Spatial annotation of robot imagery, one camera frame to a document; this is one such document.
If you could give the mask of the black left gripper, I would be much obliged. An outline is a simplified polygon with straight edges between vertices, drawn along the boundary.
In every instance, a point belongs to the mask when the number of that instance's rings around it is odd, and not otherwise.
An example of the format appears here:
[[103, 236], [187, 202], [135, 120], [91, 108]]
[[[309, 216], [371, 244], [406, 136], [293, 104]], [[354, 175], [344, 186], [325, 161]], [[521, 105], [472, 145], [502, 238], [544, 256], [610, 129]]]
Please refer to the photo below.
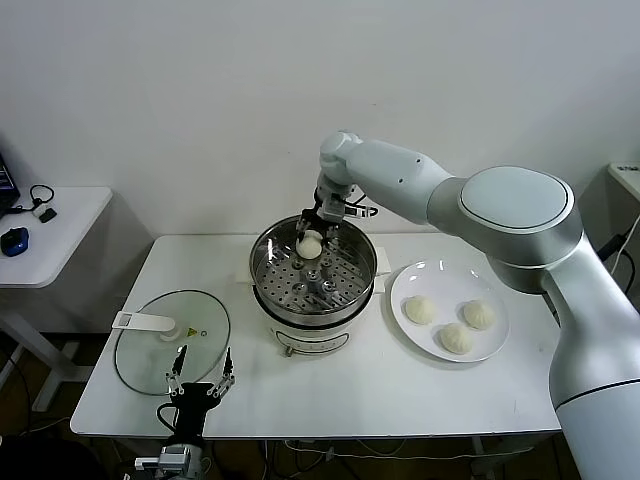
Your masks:
[[214, 408], [214, 398], [222, 399], [235, 384], [231, 348], [226, 350], [222, 377], [212, 383], [184, 383], [180, 375], [183, 370], [188, 346], [178, 348], [178, 355], [173, 361], [171, 370], [165, 374], [168, 394], [175, 397], [177, 410], [176, 433], [181, 435], [201, 435], [204, 429], [207, 412]]

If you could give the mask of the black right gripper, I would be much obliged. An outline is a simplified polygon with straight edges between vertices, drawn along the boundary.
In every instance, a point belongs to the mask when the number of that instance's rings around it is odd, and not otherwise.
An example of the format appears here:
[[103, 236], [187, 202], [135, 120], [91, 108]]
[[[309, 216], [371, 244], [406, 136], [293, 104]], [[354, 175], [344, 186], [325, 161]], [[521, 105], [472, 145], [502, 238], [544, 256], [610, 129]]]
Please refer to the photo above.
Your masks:
[[298, 219], [298, 241], [304, 240], [308, 229], [321, 230], [321, 245], [328, 246], [344, 219], [346, 200], [351, 196], [352, 188], [352, 185], [338, 185], [336, 188], [317, 186], [314, 206], [303, 209]]

